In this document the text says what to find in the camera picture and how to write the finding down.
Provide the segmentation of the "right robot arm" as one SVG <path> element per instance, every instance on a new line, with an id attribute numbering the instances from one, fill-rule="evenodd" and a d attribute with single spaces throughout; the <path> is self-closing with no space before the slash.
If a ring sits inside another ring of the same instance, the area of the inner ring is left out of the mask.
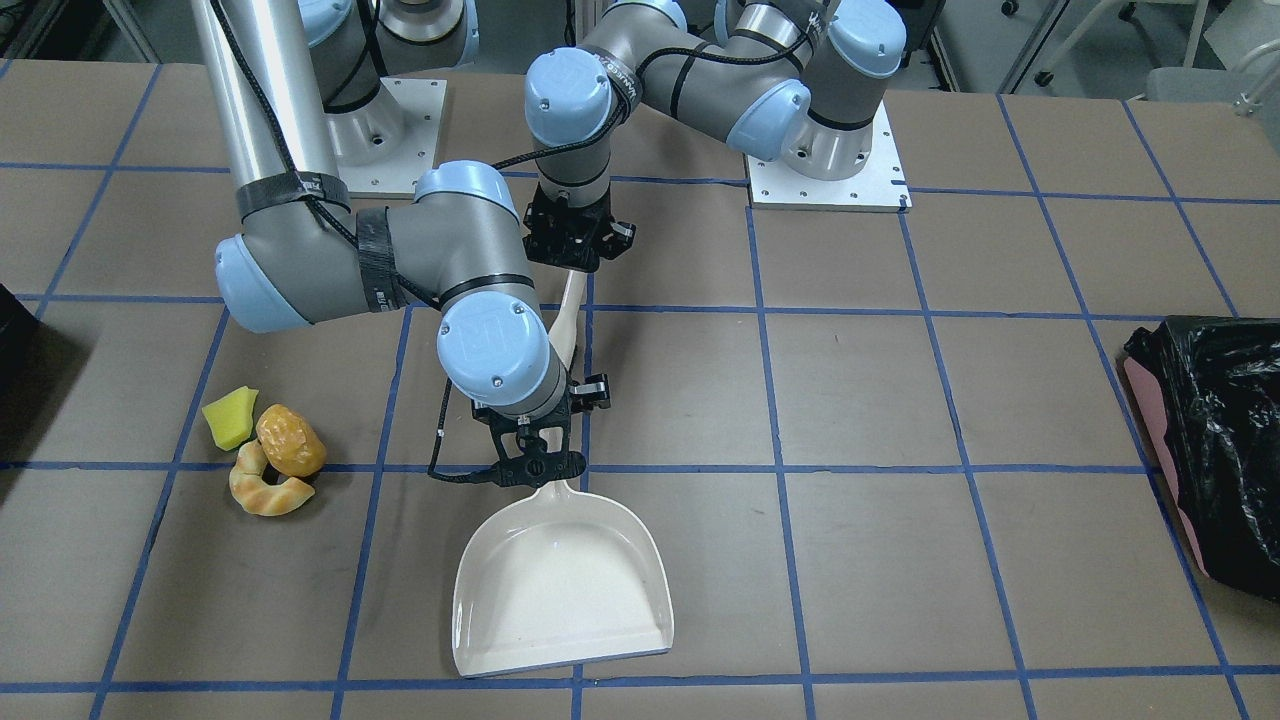
<path id="1" fill-rule="evenodd" d="M 498 169 L 448 161 L 422 174 L 411 204 L 353 210 L 297 4 L 196 1 L 193 13 L 242 223 L 214 254 L 230 315 L 270 333 L 419 300 L 442 313 L 440 365 L 474 401 L 498 455 L 451 482 L 540 487 L 580 477 L 588 462 L 570 445 L 572 416 L 608 404 L 604 377 L 570 375 L 586 277 L 570 273 L 545 325 Z"/>

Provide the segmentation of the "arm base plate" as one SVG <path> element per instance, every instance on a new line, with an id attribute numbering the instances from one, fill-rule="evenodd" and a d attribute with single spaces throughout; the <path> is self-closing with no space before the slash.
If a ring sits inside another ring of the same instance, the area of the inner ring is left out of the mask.
<path id="1" fill-rule="evenodd" d="M 780 160 L 749 156 L 746 168 L 756 209 L 905 213 L 913 208 L 883 102 L 869 126 L 850 132 L 812 126 Z"/>
<path id="2" fill-rule="evenodd" d="M 444 79 L 385 78 L 366 105 L 324 115 L 352 197 L 415 197 L 419 179 L 435 167 L 445 96 Z"/>

